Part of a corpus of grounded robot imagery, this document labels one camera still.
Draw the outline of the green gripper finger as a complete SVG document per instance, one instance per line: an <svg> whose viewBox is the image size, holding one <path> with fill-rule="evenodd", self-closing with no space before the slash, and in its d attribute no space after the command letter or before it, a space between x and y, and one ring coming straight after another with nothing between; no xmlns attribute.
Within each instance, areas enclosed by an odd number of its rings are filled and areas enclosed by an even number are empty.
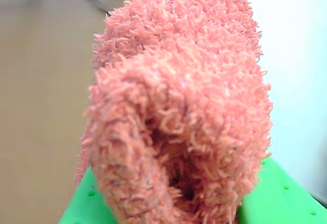
<svg viewBox="0 0 327 224"><path fill-rule="evenodd" d="M297 184L271 157L262 163L260 182L238 210L243 224L326 224L326 208Z"/></svg>
<svg viewBox="0 0 327 224"><path fill-rule="evenodd" d="M117 224L97 190L95 176L88 168L59 224Z"/></svg>

